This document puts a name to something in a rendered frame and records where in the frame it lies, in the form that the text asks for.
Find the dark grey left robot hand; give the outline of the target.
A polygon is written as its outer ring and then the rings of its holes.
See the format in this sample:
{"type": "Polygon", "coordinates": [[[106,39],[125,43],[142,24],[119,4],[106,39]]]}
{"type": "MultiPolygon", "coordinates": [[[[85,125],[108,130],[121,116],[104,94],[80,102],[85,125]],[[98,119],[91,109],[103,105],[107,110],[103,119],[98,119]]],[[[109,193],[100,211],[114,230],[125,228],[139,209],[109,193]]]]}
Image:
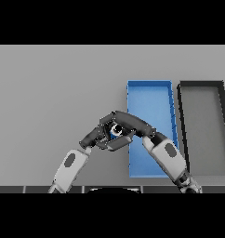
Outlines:
{"type": "Polygon", "coordinates": [[[93,148],[98,146],[102,150],[112,151],[113,147],[111,146],[111,134],[110,134],[110,125],[113,123],[113,119],[109,121],[100,120],[99,124],[88,133],[82,140],[79,141],[80,146],[83,149],[87,147],[93,148]]]}

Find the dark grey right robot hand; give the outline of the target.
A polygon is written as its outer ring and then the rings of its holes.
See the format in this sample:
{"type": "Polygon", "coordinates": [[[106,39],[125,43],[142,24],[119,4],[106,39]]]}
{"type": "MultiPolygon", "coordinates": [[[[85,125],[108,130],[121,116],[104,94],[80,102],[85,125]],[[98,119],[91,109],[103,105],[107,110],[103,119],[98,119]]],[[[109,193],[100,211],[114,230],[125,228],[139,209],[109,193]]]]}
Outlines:
{"type": "Polygon", "coordinates": [[[96,145],[110,152],[117,151],[133,141],[134,136],[153,139],[156,134],[156,128],[139,119],[137,116],[127,112],[115,111],[99,120],[99,125],[103,130],[103,136],[106,138],[103,142],[99,139],[96,145]],[[111,139],[110,133],[113,126],[122,127],[119,135],[111,139]]]}

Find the blue pipe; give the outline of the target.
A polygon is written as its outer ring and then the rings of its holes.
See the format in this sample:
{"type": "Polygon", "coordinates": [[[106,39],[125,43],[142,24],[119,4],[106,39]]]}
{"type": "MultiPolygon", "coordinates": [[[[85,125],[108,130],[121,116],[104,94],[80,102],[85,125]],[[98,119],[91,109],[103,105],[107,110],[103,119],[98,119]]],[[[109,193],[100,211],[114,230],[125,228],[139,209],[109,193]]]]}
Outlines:
{"type": "Polygon", "coordinates": [[[118,124],[112,124],[110,128],[111,139],[120,137],[123,133],[123,128],[118,124]]]}

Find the blue bin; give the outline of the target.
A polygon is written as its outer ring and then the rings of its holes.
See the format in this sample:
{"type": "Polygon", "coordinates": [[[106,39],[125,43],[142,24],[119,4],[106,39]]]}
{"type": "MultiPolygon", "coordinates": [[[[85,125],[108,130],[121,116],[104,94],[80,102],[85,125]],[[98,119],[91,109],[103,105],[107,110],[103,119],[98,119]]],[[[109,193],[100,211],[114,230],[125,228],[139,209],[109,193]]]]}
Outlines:
{"type": "MultiPolygon", "coordinates": [[[[176,146],[178,132],[172,82],[170,80],[128,80],[127,111],[155,127],[176,146]]],[[[129,145],[129,176],[136,179],[166,178],[165,172],[134,137],[129,145]]]]}

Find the dark grey bin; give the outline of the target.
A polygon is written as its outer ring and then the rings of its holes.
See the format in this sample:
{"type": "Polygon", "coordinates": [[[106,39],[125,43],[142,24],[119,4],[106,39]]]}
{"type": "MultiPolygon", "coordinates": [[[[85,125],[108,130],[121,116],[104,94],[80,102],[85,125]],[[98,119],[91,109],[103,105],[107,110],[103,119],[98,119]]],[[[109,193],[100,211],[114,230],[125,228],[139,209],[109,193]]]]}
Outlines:
{"type": "Polygon", "coordinates": [[[180,81],[184,154],[194,176],[225,176],[225,87],[219,81],[180,81]]]}

